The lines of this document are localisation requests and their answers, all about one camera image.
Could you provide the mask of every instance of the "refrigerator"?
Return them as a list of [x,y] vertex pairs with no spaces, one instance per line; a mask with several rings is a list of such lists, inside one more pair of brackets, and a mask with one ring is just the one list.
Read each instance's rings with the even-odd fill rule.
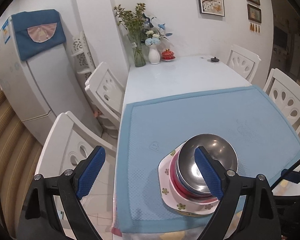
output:
[[56,117],[71,111],[101,136],[102,127],[77,82],[63,43],[22,61],[12,19],[0,30],[0,88],[23,124],[43,145]]

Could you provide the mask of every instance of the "plate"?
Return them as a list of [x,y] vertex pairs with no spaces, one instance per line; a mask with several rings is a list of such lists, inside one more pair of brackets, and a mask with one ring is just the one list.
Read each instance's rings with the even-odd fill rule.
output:
[[163,59],[163,58],[162,58],[162,60],[163,60],[163,61],[172,61],[172,60],[174,60],[175,58],[176,58],[176,57],[175,57],[175,56],[173,56],[173,58],[172,58],[172,59]]
[[211,199],[205,203],[195,203],[181,197],[170,182],[169,165],[180,148],[181,145],[164,157],[159,164],[158,174],[162,200],[167,206],[177,210],[182,215],[209,215],[216,210],[219,204],[217,199]]

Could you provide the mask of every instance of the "black lid knob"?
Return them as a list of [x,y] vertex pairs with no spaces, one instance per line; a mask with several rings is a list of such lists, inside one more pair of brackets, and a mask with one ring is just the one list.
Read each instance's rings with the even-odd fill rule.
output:
[[216,57],[213,57],[213,58],[211,58],[211,61],[212,62],[218,62],[220,59],[218,59],[218,58],[216,58]]

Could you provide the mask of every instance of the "red bowl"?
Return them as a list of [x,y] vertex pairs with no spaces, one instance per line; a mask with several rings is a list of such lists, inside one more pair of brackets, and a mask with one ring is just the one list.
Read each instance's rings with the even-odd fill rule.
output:
[[198,203],[205,203],[205,202],[211,202],[211,199],[216,197],[212,196],[212,195],[207,195],[205,197],[198,197],[197,195],[192,194],[192,192],[190,192],[189,190],[187,190],[182,184],[181,182],[178,180],[177,178],[177,173],[176,173],[176,162],[177,162],[177,157],[178,157],[179,152],[176,152],[175,155],[172,157],[170,165],[169,165],[169,178],[170,178],[170,182],[172,183],[172,185],[174,186],[174,188],[176,189],[177,193],[187,199],[187,200],[191,200],[191,201],[198,201]]

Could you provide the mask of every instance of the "stainless steel bowl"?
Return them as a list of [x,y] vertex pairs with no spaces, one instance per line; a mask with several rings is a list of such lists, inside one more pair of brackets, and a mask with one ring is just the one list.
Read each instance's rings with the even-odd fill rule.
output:
[[226,170],[238,170],[238,158],[226,140],[214,134],[199,134],[187,140],[181,147],[176,161],[177,176],[191,192],[206,195],[210,191],[194,161],[194,150],[203,146],[210,156],[221,162]]

